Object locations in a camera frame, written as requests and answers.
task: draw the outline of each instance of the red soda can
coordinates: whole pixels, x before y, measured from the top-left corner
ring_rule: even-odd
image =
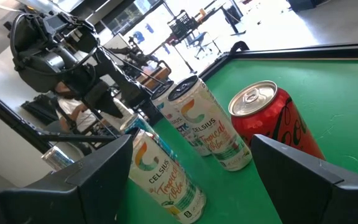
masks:
[[[229,103],[229,112],[234,129],[250,147],[252,136],[263,134],[325,160],[291,96],[274,82],[241,90]]]

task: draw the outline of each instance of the silver can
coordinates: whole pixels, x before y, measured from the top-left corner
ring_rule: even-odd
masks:
[[[184,117],[177,112],[168,102],[168,94],[176,87],[173,81],[167,81],[154,91],[151,96],[152,103],[169,121],[169,123],[186,139],[186,141],[200,154],[208,156],[211,152],[198,139],[197,135],[185,122]]]
[[[74,161],[57,146],[50,148],[44,155],[41,156],[41,159],[50,165],[54,171],[59,171],[74,163]]]
[[[249,148],[222,106],[196,75],[179,83],[168,100],[226,170],[240,170],[251,161]]]
[[[205,194],[191,182],[176,161],[171,160],[139,128],[128,132],[134,137],[129,178],[146,191],[180,223],[194,223],[203,214]]]

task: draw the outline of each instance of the white shirt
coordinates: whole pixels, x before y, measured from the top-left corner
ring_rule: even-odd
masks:
[[[72,114],[75,108],[82,104],[81,101],[74,100],[74,99],[66,99],[66,98],[59,98],[58,99],[59,106],[66,114]],[[62,118],[62,115],[56,111],[57,116]],[[93,115],[91,110],[86,110],[84,112],[80,112],[78,114],[77,120],[77,130],[80,132],[84,131],[86,128],[91,126],[96,121],[96,117]]]

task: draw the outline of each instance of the drink can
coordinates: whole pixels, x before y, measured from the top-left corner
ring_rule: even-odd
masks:
[[[173,81],[167,81],[161,85],[154,94],[151,100],[154,106],[162,113],[162,115],[171,123],[171,125],[186,139],[186,141],[200,154],[201,156],[208,156],[211,152],[198,139],[194,131],[185,122],[184,117],[177,112],[168,102],[168,94],[176,87]]]
[[[226,170],[240,170],[250,162],[249,148],[196,75],[180,82],[168,95],[168,100]]]
[[[241,90],[229,103],[229,112],[248,145],[254,134],[263,134],[325,160],[291,96],[274,82],[262,81]]]
[[[41,159],[45,161],[55,171],[59,171],[73,164],[74,161],[70,159],[62,150],[57,146],[50,148]]]
[[[177,161],[178,156],[171,147],[165,143],[164,140],[160,138],[160,136],[154,131],[154,129],[148,124],[148,122],[140,115],[135,113],[130,119],[128,119],[121,127],[120,132],[122,134],[127,134],[127,132],[133,128],[140,128],[150,134],[152,134],[155,141],[161,145],[162,149],[167,153],[167,155],[174,161]]]
[[[176,161],[171,160],[151,138],[139,128],[133,135],[131,178],[180,223],[193,223],[203,214],[205,194],[191,182]]]

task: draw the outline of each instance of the can lid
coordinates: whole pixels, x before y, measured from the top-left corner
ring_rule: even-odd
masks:
[[[140,143],[140,140],[142,139],[142,135],[145,133],[144,130],[134,127],[131,128],[126,134],[130,134],[132,136],[132,144],[135,147]]]
[[[155,100],[161,95],[163,95],[172,85],[173,81],[167,81],[166,83],[158,87],[151,96],[151,100]]]
[[[277,94],[277,85],[272,81],[262,81],[241,90],[229,103],[233,116],[247,116],[265,108]]]
[[[174,101],[189,91],[198,81],[198,76],[193,75],[180,82],[168,95],[168,101]]]

